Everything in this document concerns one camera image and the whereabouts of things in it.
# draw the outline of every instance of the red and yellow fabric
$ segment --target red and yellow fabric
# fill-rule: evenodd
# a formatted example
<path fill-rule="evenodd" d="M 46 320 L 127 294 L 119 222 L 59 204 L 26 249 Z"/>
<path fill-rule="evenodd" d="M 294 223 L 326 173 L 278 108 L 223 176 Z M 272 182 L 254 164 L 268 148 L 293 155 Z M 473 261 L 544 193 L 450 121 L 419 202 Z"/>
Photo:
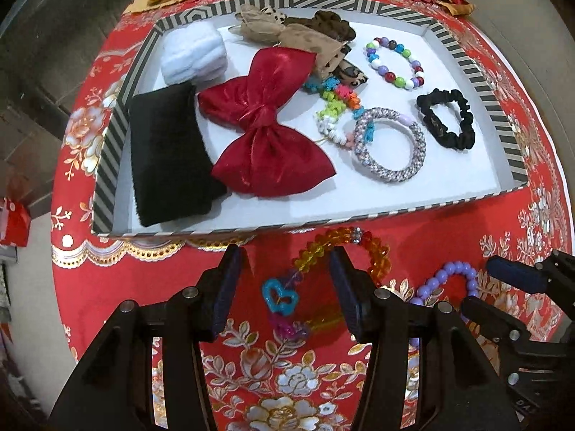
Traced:
<path fill-rule="evenodd" d="M 233 241 L 113 241 L 90 234 L 94 171 L 102 136 L 123 76 L 153 23 L 201 3 L 188 0 L 142 14 L 124 15 L 94 61 L 78 95 L 56 170 L 52 199 L 52 260 L 61 320 L 75 358 L 80 358 L 104 321 L 124 299 L 146 305 L 168 299 L 194 284 L 203 270 L 218 264 L 229 242 L 245 245 L 249 263 L 240 276 L 225 332 L 203 344 L 204 370 L 218 429 L 248 431 L 250 423 L 275 430 L 270 410 L 291 413 L 304 429 L 349 429 L 357 408 L 370 346 L 359 345 L 343 324 L 305 342 L 274 337 L 260 286 L 282 276 L 318 233 L 238 236 Z M 538 113 L 505 62 L 467 21 L 442 8 L 413 0 L 380 0 L 428 14 L 448 28 L 476 60 L 510 120 L 525 159 L 530 184 L 495 198 L 429 211 L 359 222 L 390 246 L 391 271 L 384 285 L 407 299 L 446 261 L 469 261 L 478 269 L 482 299 L 525 322 L 534 339 L 550 337 L 561 312 L 546 296 L 526 295 L 485 272 L 485 259 L 499 254 L 527 264 L 552 248 L 572 252 L 573 228 L 561 167 Z M 347 245 L 356 267 L 369 267 L 363 248 Z M 465 288 L 452 279 L 432 301 L 459 306 Z M 319 305 L 333 305 L 335 294 L 325 263 L 307 274 L 300 291 L 302 317 Z M 473 332 L 476 326 L 470 325 Z M 498 368 L 496 347 L 479 343 Z M 165 421 L 161 348 L 156 342 L 153 386 L 157 419 Z M 413 420 L 419 359 L 412 352 L 404 422 Z"/>

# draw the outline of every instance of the red tablecloth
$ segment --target red tablecloth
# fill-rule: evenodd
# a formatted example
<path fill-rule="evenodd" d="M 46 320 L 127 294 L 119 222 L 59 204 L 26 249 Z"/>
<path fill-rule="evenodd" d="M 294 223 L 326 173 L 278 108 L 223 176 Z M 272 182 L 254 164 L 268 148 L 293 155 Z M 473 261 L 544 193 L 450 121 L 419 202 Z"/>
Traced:
<path fill-rule="evenodd" d="M 227 242 L 123 242 L 90 234 L 94 171 L 102 135 L 124 74 L 151 25 L 160 17 L 214 0 L 192 0 L 158 11 L 125 15 L 110 34 L 81 88 L 56 171 L 52 202 L 54 279 L 60 315 L 73 355 L 79 358 L 104 320 L 124 299 L 146 305 L 193 285 L 201 272 L 218 264 Z M 361 222 L 391 246 L 392 270 L 385 284 L 403 298 L 448 260 L 469 261 L 478 269 L 481 298 L 524 321 L 534 339 L 547 339 L 561 313 L 548 298 L 528 296 L 492 279 L 482 268 L 499 254 L 527 264 L 552 248 L 571 252 L 572 226 L 564 179 L 537 112 L 525 91 L 490 45 L 467 21 L 438 6 L 412 0 L 381 0 L 408 6 L 443 21 L 476 60 L 508 115 L 527 164 L 527 188 L 495 198 L 436 210 Z M 249 264 L 241 275 L 226 331 L 215 344 L 203 345 L 204 367 L 219 429 L 281 428 L 272 416 L 291 416 L 289 429 L 349 429 L 369 358 L 369 345 L 358 345 L 343 324 L 307 342 L 275 338 L 267 322 L 260 285 L 281 276 L 308 241 L 324 228 L 306 233 L 267 234 L 245 243 Z M 366 254 L 349 247 L 357 267 Z M 312 270 L 300 290 L 300 312 L 311 312 L 335 294 L 325 265 Z M 463 282 L 450 280 L 435 299 L 455 306 Z M 496 348 L 479 338 L 497 367 Z M 164 422 L 162 363 L 154 361 L 155 399 Z M 418 356 L 409 363 L 405 422 L 415 413 Z"/>

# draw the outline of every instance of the red satin hair bow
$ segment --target red satin hair bow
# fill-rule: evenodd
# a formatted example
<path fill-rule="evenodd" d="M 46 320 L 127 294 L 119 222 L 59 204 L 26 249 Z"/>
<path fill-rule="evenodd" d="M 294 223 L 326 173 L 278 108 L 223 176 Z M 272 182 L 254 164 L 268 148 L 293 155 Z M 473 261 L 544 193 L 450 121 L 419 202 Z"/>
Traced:
<path fill-rule="evenodd" d="M 306 81 L 315 57 L 295 48 L 262 48 L 247 76 L 198 94 L 204 116 L 245 131 L 223 152 L 212 176 L 237 193 L 273 197 L 302 193 L 335 175 L 313 141 L 277 122 L 278 108 Z"/>

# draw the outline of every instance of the tray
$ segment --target tray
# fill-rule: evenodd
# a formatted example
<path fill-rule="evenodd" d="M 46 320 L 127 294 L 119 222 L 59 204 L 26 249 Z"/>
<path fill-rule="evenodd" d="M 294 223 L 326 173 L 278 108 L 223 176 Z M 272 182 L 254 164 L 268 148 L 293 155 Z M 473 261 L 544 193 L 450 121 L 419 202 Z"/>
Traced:
<path fill-rule="evenodd" d="M 384 184 L 361 167 L 349 151 L 326 142 L 321 147 L 332 160 L 337 175 L 306 193 L 274 199 L 233 193 L 214 202 L 212 212 L 206 216 L 142 227 L 134 201 L 129 118 L 124 105 L 135 94 L 165 86 L 159 69 L 162 35 L 194 20 L 213 18 L 224 36 L 229 59 L 225 79 L 247 74 L 259 47 L 227 30 L 236 24 L 234 14 L 243 3 L 286 8 L 286 14 L 297 17 L 311 17 L 318 8 L 336 11 L 350 21 L 357 33 L 350 44 L 353 50 L 346 58 L 369 77 L 367 84 L 358 89 L 362 105 L 393 108 L 421 120 L 416 97 L 435 87 L 457 88 L 468 99 L 475 117 L 474 147 L 465 152 L 442 148 L 422 125 L 427 156 L 421 171 L 407 182 Z M 412 91 L 398 89 L 369 67 L 362 48 L 374 37 L 384 36 L 403 43 L 422 61 L 426 72 L 423 87 Z M 385 62 L 399 76 L 411 73 L 409 64 L 398 54 L 386 54 Z M 298 91 L 280 110 L 278 121 L 313 140 L 320 139 L 314 113 L 323 105 L 317 94 Z M 459 131 L 456 105 L 437 106 L 434 110 L 450 131 Z M 207 121 L 199 111 L 197 115 L 206 149 L 215 162 L 239 133 Z M 353 129 L 349 112 L 340 122 L 346 130 Z M 408 162 L 412 143 L 394 125 L 380 123 L 370 150 L 382 165 L 398 169 Z M 110 118 L 98 166 L 92 231 L 99 236 L 140 238 L 311 227 L 473 201 L 518 190 L 527 182 L 519 146 L 499 102 L 474 61 L 437 20 L 374 0 L 223 0 L 160 19 L 146 37 Z"/>

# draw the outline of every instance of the beaded bracelet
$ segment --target beaded bracelet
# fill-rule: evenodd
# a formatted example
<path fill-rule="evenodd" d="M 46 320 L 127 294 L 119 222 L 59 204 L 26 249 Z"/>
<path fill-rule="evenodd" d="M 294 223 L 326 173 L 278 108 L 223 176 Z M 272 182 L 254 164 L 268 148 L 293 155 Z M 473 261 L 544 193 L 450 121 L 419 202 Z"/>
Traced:
<path fill-rule="evenodd" d="M 336 125 L 346 108 L 352 111 L 356 120 L 363 114 L 365 109 L 358 95 L 335 76 L 330 76 L 322 83 L 310 79 L 304 83 L 303 88 L 311 93 L 319 93 L 327 102 L 326 107 L 316 114 L 318 131 L 335 144 L 351 149 L 350 138 L 337 131 Z M 373 140 L 373 125 L 366 140 Z"/>
<path fill-rule="evenodd" d="M 409 300 L 409 303 L 412 305 L 419 305 L 423 306 L 425 304 L 425 300 L 427 300 L 434 290 L 439 288 L 440 285 L 444 285 L 447 282 L 447 278 L 450 275 L 461 274 L 465 276 L 467 279 L 466 288 L 467 288 L 467 296 L 479 296 L 479 292 L 477 291 L 477 271 L 471 267 L 469 263 L 462 263 L 461 261 L 455 261 L 453 263 L 445 263 L 442 269 L 439 269 L 435 272 L 435 275 L 418 288 L 416 291 L 416 295 L 412 299 Z M 410 338 L 409 344 L 412 347 L 419 347 L 419 339 L 418 338 Z"/>
<path fill-rule="evenodd" d="M 437 117 L 432 106 L 441 103 L 457 102 L 461 115 L 461 134 L 458 136 L 455 133 L 448 131 L 441 120 Z M 418 107 L 423 113 L 423 122 L 435 140 L 444 148 L 449 149 L 471 149 L 475 144 L 475 131 L 473 131 L 473 114 L 469 111 L 469 103 L 464 95 L 457 89 L 452 91 L 440 91 L 434 89 L 433 92 L 427 95 L 421 95 L 417 100 Z"/>
<path fill-rule="evenodd" d="M 390 119 L 401 123 L 410 129 L 413 134 L 413 155 L 407 167 L 402 170 L 389 170 L 378 164 L 369 151 L 364 141 L 365 130 L 370 122 L 378 119 Z M 369 170 L 386 182 L 402 182 L 412 178 L 423 166 L 426 158 L 425 138 L 418 124 L 407 115 L 402 115 L 389 108 L 370 108 L 359 118 L 355 124 L 354 130 L 354 148 L 353 151 L 360 163 L 369 168 Z"/>
<path fill-rule="evenodd" d="M 389 50 L 396 51 L 397 53 L 403 55 L 403 57 L 406 58 L 411 64 L 413 69 L 413 77 L 407 80 L 401 76 L 396 77 L 395 73 L 390 71 L 389 68 L 385 66 L 380 60 L 380 56 L 377 54 L 377 49 L 380 46 L 387 47 Z M 422 64 L 413 57 L 411 50 L 405 48 L 402 43 L 391 41 L 387 37 L 382 37 L 381 39 L 376 37 L 372 42 L 369 42 L 366 45 L 366 48 L 367 61 L 370 63 L 372 68 L 375 69 L 380 76 L 383 76 L 383 78 L 388 83 L 393 83 L 396 87 L 403 87 L 408 91 L 422 86 L 425 83 Z"/>
<path fill-rule="evenodd" d="M 391 270 L 391 262 L 387 257 L 389 246 L 382 245 L 379 238 L 359 227 L 340 227 L 318 234 L 293 260 L 293 267 L 286 276 L 268 279 L 262 285 L 262 295 L 271 312 L 270 322 L 282 338 L 307 337 L 343 319 L 337 306 L 327 307 L 304 322 L 291 321 L 288 316 L 293 314 L 300 300 L 295 288 L 304 280 L 304 273 L 309 272 L 333 247 L 346 243 L 363 246 L 369 252 L 371 263 L 367 273 L 376 286 L 381 286 L 380 280 Z"/>

